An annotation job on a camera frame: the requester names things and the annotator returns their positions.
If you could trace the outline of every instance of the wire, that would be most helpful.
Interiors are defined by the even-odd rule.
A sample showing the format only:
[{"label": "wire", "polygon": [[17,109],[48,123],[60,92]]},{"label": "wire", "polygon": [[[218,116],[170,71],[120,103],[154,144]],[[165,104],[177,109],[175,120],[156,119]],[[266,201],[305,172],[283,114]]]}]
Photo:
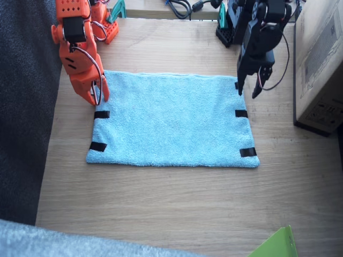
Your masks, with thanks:
[{"label": "wire", "polygon": [[91,23],[92,23],[92,24],[95,24],[95,25],[97,25],[99,28],[101,28],[103,34],[105,35],[105,37],[104,37],[103,39],[98,38],[96,35],[94,35],[94,37],[95,37],[98,41],[100,41],[100,42],[106,41],[106,39],[107,39],[107,33],[106,33],[105,28],[108,28],[108,27],[105,27],[103,24],[100,24],[100,23],[98,23],[98,22],[95,21],[95,20],[91,21]]},{"label": "wire", "polygon": [[95,93],[95,90],[94,90],[94,81],[92,81],[92,91],[93,91],[93,94],[94,94],[95,105],[100,105],[100,103],[101,103],[101,96],[102,96],[102,74],[101,74],[101,71],[100,71],[100,68],[99,68],[98,64],[96,63],[96,61],[94,60],[94,58],[93,58],[89,53],[87,53],[87,51],[85,51],[84,49],[79,48],[79,47],[71,47],[71,49],[78,50],[78,51],[82,52],[85,56],[87,56],[87,57],[92,61],[92,63],[93,63],[94,66],[96,67],[96,69],[97,69],[97,71],[98,71],[98,73],[99,73],[99,78],[100,78],[100,95],[99,95],[99,101],[98,101],[98,98],[97,98],[96,93]]},{"label": "wire", "polygon": [[107,7],[107,11],[108,11],[108,13],[109,13],[109,16],[111,17],[111,22],[113,22],[111,10],[109,9],[108,3],[106,4],[106,7]]},{"label": "wire", "polygon": [[276,88],[276,86],[277,86],[278,84],[280,84],[281,81],[284,79],[284,76],[285,76],[286,71],[287,71],[287,68],[288,68],[289,55],[290,55],[290,54],[289,54],[289,46],[288,46],[288,42],[287,42],[287,39],[286,39],[284,33],[282,32],[282,30],[279,30],[279,31],[282,33],[282,36],[284,37],[284,39],[285,39],[285,41],[286,41],[286,46],[287,46],[288,58],[287,58],[286,68],[285,68],[285,71],[284,71],[284,73],[283,73],[281,79],[279,80],[279,82],[277,82],[274,86],[272,86],[272,87],[270,87],[270,88],[264,88],[264,87],[262,87],[261,77],[260,77],[260,75],[259,75],[259,73],[260,73],[260,71],[261,71],[261,67],[259,68],[258,73],[257,73],[258,84],[259,84],[259,87],[260,87],[262,90],[264,90],[264,91],[269,91],[269,90],[272,90],[272,89]]},{"label": "wire", "polygon": [[111,1],[111,0],[95,0],[95,3],[102,3],[102,4],[108,4],[108,2]]},{"label": "wire", "polygon": [[[205,0],[203,1],[203,4],[205,3],[209,3],[211,0]],[[166,1],[167,4],[169,4],[171,10],[174,12],[175,16],[177,16],[179,19],[184,20],[187,17],[189,17],[189,20],[191,20],[191,14],[193,12],[196,12],[197,10],[194,10],[193,7],[190,5],[190,3],[188,2],[188,0],[167,0]],[[173,3],[175,4],[179,4],[182,5],[185,9],[186,9],[186,13],[182,14],[181,12],[179,12],[173,5]]]}]

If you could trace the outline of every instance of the green folder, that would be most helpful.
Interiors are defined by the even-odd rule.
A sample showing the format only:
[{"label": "green folder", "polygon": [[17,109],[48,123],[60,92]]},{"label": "green folder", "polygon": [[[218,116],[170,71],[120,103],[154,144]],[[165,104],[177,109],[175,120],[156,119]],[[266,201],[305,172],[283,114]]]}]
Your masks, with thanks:
[{"label": "green folder", "polygon": [[279,229],[249,257],[298,257],[290,226]]},{"label": "green folder", "polygon": [[228,28],[228,24],[227,24],[227,20],[226,20],[226,10],[225,10],[224,3],[220,4],[218,22],[219,22],[220,28]]},{"label": "green folder", "polygon": [[111,11],[111,15],[106,20],[108,23],[113,24],[118,17],[126,18],[126,8],[124,0],[118,0]]}]

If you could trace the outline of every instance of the cardboard box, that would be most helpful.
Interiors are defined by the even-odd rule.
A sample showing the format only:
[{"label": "cardboard box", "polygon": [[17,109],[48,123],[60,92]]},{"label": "cardboard box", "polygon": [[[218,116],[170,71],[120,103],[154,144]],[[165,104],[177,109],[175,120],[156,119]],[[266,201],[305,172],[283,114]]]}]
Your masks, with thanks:
[{"label": "cardboard box", "polygon": [[328,136],[343,123],[343,0],[310,0],[294,27],[294,125]]}]

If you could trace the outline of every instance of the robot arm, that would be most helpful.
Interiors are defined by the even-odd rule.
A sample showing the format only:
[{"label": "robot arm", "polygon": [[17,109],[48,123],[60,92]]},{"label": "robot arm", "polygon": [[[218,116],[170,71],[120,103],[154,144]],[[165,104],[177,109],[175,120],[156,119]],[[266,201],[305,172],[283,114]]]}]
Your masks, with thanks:
[{"label": "robot arm", "polygon": [[291,12],[285,0],[228,0],[226,15],[219,20],[226,20],[226,27],[219,22],[216,35],[226,47],[241,45],[236,84],[239,95],[247,75],[254,73],[258,78],[252,98],[261,93],[275,63],[273,49],[281,41]]},{"label": "robot arm", "polygon": [[107,101],[110,93],[95,40],[109,44],[118,33],[117,22],[106,21],[110,14],[101,0],[56,0],[56,13],[58,26],[52,25],[51,34],[74,91],[92,105],[101,103],[102,93]]},{"label": "robot arm", "polygon": [[292,8],[285,0],[257,0],[252,9],[237,62],[238,93],[242,94],[247,75],[258,73],[252,98],[262,91],[275,63],[273,49],[280,43]]}]

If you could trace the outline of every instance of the black cable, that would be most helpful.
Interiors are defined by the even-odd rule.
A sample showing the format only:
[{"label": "black cable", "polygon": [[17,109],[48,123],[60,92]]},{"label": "black cable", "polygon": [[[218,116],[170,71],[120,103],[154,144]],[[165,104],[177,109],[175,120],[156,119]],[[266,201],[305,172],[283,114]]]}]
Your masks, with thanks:
[{"label": "black cable", "polygon": [[[202,1],[199,1],[198,3],[201,4],[201,7],[200,7],[199,9],[196,9],[196,10],[190,5],[190,3],[188,2],[188,0],[167,0],[167,3],[169,4],[171,10],[174,12],[175,16],[177,16],[179,19],[184,20],[184,19],[186,19],[187,17],[189,17],[189,20],[191,20],[191,14],[192,14],[193,12],[199,11],[199,10],[202,8],[203,4],[209,3],[210,1],[211,1],[211,0],[205,0],[205,1],[203,1],[203,2],[202,2]],[[179,11],[174,7],[173,3],[179,4],[179,5],[183,6],[183,7],[186,9],[186,13],[184,14],[184,13],[179,12]]]},{"label": "black cable", "polygon": [[270,87],[270,88],[264,88],[264,87],[262,87],[262,85],[261,85],[261,79],[260,79],[260,76],[259,76],[260,70],[258,71],[258,73],[257,73],[257,78],[258,78],[259,87],[260,87],[262,90],[265,90],[265,91],[269,91],[269,90],[272,90],[272,89],[276,88],[276,86],[277,86],[278,84],[280,84],[281,81],[284,79],[284,76],[285,76],[286,71],[287,71],[287,68],[288,68],[289,56],[290,56],[290,54],[289,54],[289,46],[288,46],[288,42],[287,42],[287,39],[286,39],[286,37],[285,37],[283,31],[282,31],[282,30],[279,30],[279,31],[282,33],[282,36],[284,37],[285,42],[286,42],[286,46],[287,46],[288,58],[287,58],[286,68],[285,68],[284,74],[282,75],[282,77],[281,77],[281,79],[279,80],[279,82],[277,82],[274,86],[272,86],[272,87]]}]

